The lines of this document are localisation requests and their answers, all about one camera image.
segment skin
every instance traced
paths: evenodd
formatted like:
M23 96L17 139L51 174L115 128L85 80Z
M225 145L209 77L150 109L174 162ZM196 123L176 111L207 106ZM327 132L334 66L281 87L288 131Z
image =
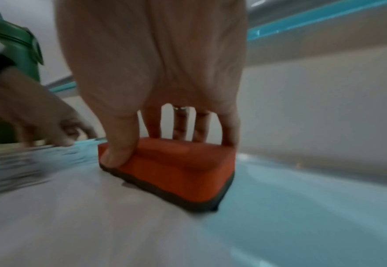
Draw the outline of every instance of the skin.
M73 145L78 130L97 137L72 107L14 67L0 72L0 117L15 126L18 140L26 146L33 145L36 134L57 146Z
M194 142L204 142L210 114L222 145L237 146L236 98L245 60L243 0L56 0L61 47L81 97L101 121L114 168L132 155L141 110L150 137L161 136L161 107L197 112ZM175 110L174 139L185 139L187 110Z

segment orange sponge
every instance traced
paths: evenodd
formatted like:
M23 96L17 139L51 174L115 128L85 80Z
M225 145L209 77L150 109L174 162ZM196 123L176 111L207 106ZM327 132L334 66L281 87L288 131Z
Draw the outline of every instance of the orange sponge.
M99 159L107 143L98 146ZM101 168L193 212L216 211L234 178L232 147L169 139L140 139L119 168Z

